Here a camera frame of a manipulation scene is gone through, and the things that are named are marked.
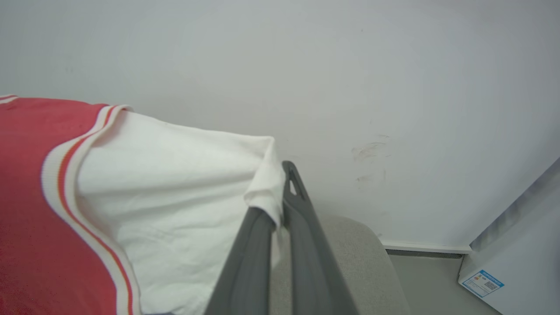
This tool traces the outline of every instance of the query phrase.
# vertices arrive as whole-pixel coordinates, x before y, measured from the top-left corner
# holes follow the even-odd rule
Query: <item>fabric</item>
[[[360,315],[409,315],[393,264],[371,229],[339,216],[323,215],[319,221]],[[270,315],[292,314],[288,245],[286,252],[270,277]]]
[[[0,97],[0,313],[202,313],[247,207],[280,224],[272,138],[127,110]]]
[[[124,253],[73,197],[80,157],[120,110],[0,97],[0,313],[139,314]]]
[[[248,206],[280,225],[283,185],[271,137],[132,112],[94,143],[78,176],[89,219],[124,249],[147,314],[204,313]]]

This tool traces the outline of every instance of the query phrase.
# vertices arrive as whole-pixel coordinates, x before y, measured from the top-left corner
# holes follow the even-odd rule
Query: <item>clothing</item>
[[[272,138],[122,105],[0,97],[0,165],[0,313],[202,313],[247,207],[282,220]]]

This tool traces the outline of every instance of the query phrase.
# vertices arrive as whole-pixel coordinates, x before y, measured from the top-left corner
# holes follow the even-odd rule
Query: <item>white wall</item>
[[[560,156],[557,1],[13,1],[0,94],[272,135],[318,211],[466,249]]]

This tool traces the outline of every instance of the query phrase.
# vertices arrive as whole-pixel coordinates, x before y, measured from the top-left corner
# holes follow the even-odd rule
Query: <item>gray upholstered seat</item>
[[[345,217],[320,216],[319,220],[360,315],[409,314],[399,279],[377,236]],[[291,315],[291,304],[288,254],[272,271],[270,314]]]

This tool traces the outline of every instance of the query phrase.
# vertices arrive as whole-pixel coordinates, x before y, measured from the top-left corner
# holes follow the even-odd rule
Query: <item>red stripe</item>
[[[15,95],[3,96],[3,97],[0,98],[0,101],[5,100],[5,99],[10,99],[10,98],[15,98],[15,97],[16,97]]]
[[[107,125],[107,123],[109,121],[109,118],[111,116],[111,113],[113,112],[114,108],[115,107],[111,107],[111,109],[107,113],[107,117],[105,118],[105,123],[103,124],[103,127],[105,127]],[[66,152],[66,154],[64,156],[64,159],[62,159],[62,164],[60,165],[60,172],[58,173],[58,196],[60,198],[62,206],[64,207],[64,210],[66,210],[66,213],[72,218],[72,220],[74,220],[74,222],[76,222],[78,225],[80,225],[80,227],[82,229],[84,229],[86,232],[88,232],[89,235],[91,235],[99,244],[101,244],[101,246],[103,246],[103,248],[105,248],[105,250],[107,250],[111,254],[111,256],[113,257],[113,259],[115,260],[117,266],[119,267],[120,273],[123,275],[124,281],[127,284],[128,314],[133,315],[133,311],[132,311],[132,286],[130,285],[130,281],[127,277],[127,273],[124,271],[123,264],[120,262],[119,257],[117,257],[116,253],[107,244],[105,244],[99,237],[97,237],[97,235],[92,233],[92,231],[90,231],[80,221],[78,221],[78,219],[70,211],[70,207],[68,206],[68,202],[66,201],[66,194],[64,192],[64,187],[66,185],[66,172],[68,170],[68,165],[70,163],[70,159],[72,159],[72,156],[74,155],[74,153],[76,153],[76,151],[82,145],[82,143],[84,141],[86,141],[86,139],[88,139],[90,136],[92,136],[92,135],[86,136],[86,137],[80,139],[78,142],[76,142],[70,148],[70,150],[68,150],[68,152]]]
[[[113,112],[113,109],[115,109],[115,106],[109,109],[109,112],[107,113],[107,117],[105,117],[105,122],[103,123],[103,127],[107,126],[107,123],[109,122],[109,118],[111,117],[111,113]]]

